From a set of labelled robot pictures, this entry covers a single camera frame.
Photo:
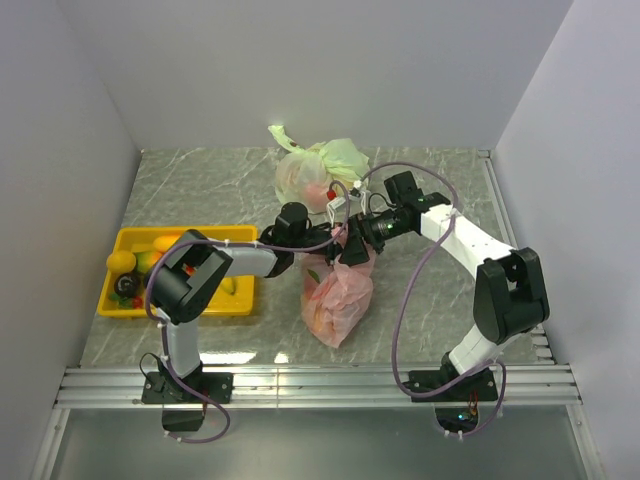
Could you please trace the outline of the pink plastic bag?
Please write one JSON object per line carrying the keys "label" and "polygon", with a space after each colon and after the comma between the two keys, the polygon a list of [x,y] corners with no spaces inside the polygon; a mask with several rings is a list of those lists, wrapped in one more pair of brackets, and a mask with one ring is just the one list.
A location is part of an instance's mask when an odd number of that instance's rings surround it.
{"label": "pink plastic bag", "polygon": [[369,259],[354,266],[339,259],[328,265],[319,254],[306,254],[300,261],[302,320],[329,347],[338,348],[369,308],[377,255],[370,246],[365,248]]}

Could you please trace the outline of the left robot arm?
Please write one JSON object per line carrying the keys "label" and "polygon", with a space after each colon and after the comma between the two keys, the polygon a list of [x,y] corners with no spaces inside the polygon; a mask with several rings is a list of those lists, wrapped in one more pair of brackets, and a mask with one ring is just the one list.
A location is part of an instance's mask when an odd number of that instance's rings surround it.
{"label": "left robot arm", "polygon": [[197,320],[224,279],[275,278],[297,253],[332,255],[345,228],[314,226],[306,207],[292,202],[256,241],[213,240],[196,229],[182,234],[144,278],[145,311],[161,328],[158,367],[168,393],[180,402],[205,398]]}

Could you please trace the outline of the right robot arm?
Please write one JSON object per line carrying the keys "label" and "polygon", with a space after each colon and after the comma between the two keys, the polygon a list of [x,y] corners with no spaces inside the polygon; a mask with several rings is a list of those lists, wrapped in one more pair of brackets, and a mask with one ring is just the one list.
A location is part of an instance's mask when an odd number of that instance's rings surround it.
{"label": "right robot arm", "polygon": [[409,171],[387,178],[384,187],[389,207],[350,217],[342,259],[357,265],[370,250],[381,252],[387,241],[414,232],[444,249],[471,275],[474,324],[445,355],[440,375],[444,394],[462,399],[475,387],[474,374],[497,360],[513,339],[548,319],[540,258],[533,249],[503,243],[466,219],[454,195],[424,193]]}

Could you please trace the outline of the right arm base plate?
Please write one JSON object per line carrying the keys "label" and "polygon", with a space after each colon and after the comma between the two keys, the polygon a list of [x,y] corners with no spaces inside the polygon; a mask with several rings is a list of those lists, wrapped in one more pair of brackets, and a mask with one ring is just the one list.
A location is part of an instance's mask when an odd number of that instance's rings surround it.
{"label": "right arm base plate", "polygon": [[[403,383],[416,394],[429,393],[458,378],[455,369],[441,366],[438,370],[411,370],[408,380]],[[414,402],[460,403],[467,401],[496,401],[498,390],[493,372],[489,368],[463,378],[443,393],[427,399],[414,399]]]}

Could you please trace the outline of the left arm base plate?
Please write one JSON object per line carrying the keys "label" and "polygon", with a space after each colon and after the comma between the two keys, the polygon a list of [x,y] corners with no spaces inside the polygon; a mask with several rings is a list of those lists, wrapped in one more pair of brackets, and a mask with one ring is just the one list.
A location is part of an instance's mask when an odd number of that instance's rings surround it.
{"label": "left arm base plate", "polygon": [[[233,375],[229,372],[193,372],[183,382],[201,395],[219,404],[228,404],[233,389]],[[147,374],[142,391],[143,404],[187,404],[201,399],[179,386],[171,375],[162,370]]]}

